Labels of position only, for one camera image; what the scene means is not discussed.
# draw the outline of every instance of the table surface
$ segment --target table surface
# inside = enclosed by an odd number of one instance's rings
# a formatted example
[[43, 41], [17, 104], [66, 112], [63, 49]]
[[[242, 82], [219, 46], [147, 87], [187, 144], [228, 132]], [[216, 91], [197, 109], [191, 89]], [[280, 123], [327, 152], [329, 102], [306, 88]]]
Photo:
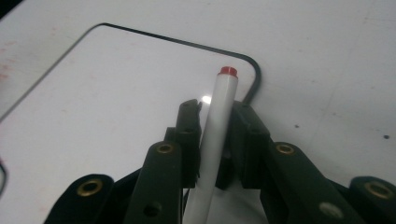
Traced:
[[300, 147], [345, 186], [358, 175], [396, 184], [394, 11], [391, 0], [25, 0], [0, 21], [0, 115], [109, 22], [250, 56], [263, 71], [252, 106], [275, 141]]

